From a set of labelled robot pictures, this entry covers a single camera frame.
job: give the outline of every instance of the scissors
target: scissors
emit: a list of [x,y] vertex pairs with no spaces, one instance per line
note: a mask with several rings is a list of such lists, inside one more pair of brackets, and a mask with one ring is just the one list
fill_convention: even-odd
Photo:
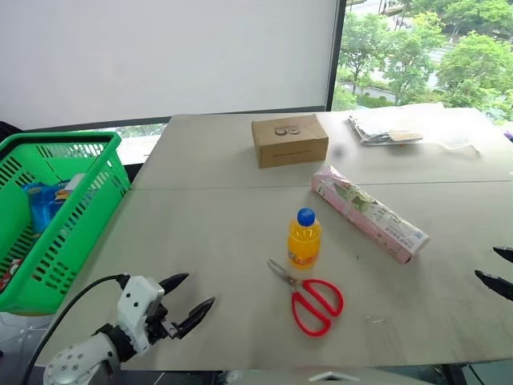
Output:
[[[305,279],[304,281],[292,277],[287,270],[285,270],[283,267],[278,265],[275,261],[272,259],[269,259],[267,261],[267,264],[271,268],[271,270],[281,279],[283,279],[287,284],[289,284],[290,288],[292,289],[292,313],[294,316],[294,319],[296,320],[296,324],[300,327],[301,330],[310,337],[321,337],[322,335],[326,334],[331,327],[331,320],[326,317],[322,312],[320,312],[318,309],[316,309],[306,298],[305,296],[299,291],[299,287],[302,287],[304,290],[312,294],[312,296],[321,303],[321,305],[334,317],[338,317],[342,309],[344,309],[344,297],[342,296],[342,292],[331,282],[323,281],[322,279],[316,279],[316,278],[310,278]],[[313,287],[313,284],[323,285],[329,288],[337,298],[337,305],[336,307],[333,307],[329,304],[328,301],[326,301],[326,298],[324,298],[320,292],[318,292],[315,287]],[[309,329],[301,320],[299,317],[299,314],[297,313],[297,307],[298,304],[303,305],[304,308],[307,309],[311,315],[313,315],[315,318],[320,320],[322,322],[322,327],[319,330],[312,330]]]

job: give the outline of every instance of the plastic bottle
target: plastic bottle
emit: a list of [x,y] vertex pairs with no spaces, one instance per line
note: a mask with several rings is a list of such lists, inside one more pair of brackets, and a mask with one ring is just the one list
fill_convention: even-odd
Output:
[[289,226],[289,260],[298,269],[315,265],[321,248],[322,227],[312,209],[304,207]]

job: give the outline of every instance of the window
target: window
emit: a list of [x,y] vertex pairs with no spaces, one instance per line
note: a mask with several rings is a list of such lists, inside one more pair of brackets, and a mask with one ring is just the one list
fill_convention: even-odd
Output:
[[114,131],[121,136],[122,141],[117,148],[122,164],[144,163],[156,146],[166,128],[166,123],[140,124],[136,126],[96,128],[90,131]]
[[513,120],[513,0],[347,0],[333,111],[442,102]]

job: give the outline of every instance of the brown box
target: brown box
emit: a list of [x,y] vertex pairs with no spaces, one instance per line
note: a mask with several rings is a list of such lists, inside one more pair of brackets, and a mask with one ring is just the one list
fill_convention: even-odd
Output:
[[326,159],[328,135],[315,115],[252,122],[258,167]]

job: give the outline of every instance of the red item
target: red item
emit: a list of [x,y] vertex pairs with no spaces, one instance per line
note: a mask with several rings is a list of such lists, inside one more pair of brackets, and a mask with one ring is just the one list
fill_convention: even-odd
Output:
[[[321,293],[315,290],[315,288],[312,286],[313,283],[317,283],[319,285],[330,288],[337,297],[337,307],[333,308],[329,302],[326,301],[326,298],[324,298]],[[323,281],[321,279],[306,279],[302,282],[301,286],[303,289],[312,294],[312,296],[321,303],[322,307],[329,311],[329,313],[334,317],[338,317],[342,313],[342,310],[344,309],[344,297],[342,297],[341,291],[333,283]],[[315,316],[315,318],[322,322],[323,327],[320,330],[311,330],[301,321],[301,318],[297,313],[298,303],[302,304],[308,312],[310,312]],[[294,319],[296,320],[296,324],[301,328],[301,330],[303,330],[307,335],[311,337],[321,337],[322,335],[326,334],[331,327],[331,320],[322,312],[317,310],[310,302],[308,302],[305,296],[299,291],[294,291],[292,293],[292,313],[294,315]]]
[[[319,311],[315,306],[313,306],[312,303],[310,303],[309,300],[298,290],[298,286],[301,286],[303,290],[310,293],[317,301],[319,301],[322,307],[326,309],[329,312],[329,314],[331,314],[334,318],[340,316],[342,310],[344,309],[344,297],[342,295],[342,292],[333,283],[324,281],[322,279],[312,278],[305,279],[304,281],[298,280],[292,277],[289,273],[287,273],[287,271],[283,267],[278,265],[272,259],[269,259],[268,265],[271,268],[271,270],[274,271],[276,275],[278,275],[278,277],[287,282],[289,286],[292,288],[292,313],[294,319],[296,320],[296,324],[299,326],[299,328],[310,337],[321,337],[328,333],[329,329],[331,328],[331,319],[327,317],[325,314],[323,314],[321,311]],[[329,302],[326,300],[326,298],[315,289],[313,284],[327,287],[335,295],[337,299],[337,305],[335,307],[331,306]],[[299,304],[303,305],[303,307],[307,309],[307,311],[311,313],[311,315],[313,315],[315,318],[322,322],[321,329],[312,330],[307,325],[305,325],[297,311],[297,307],[299,306]]]
[[0,293],[7,287],[10,280],[12,279],[18,267],[22,264],[23,260],[21,258],[13,259],[9,265],[9,269],[3,274],[2,279],[0,280]]

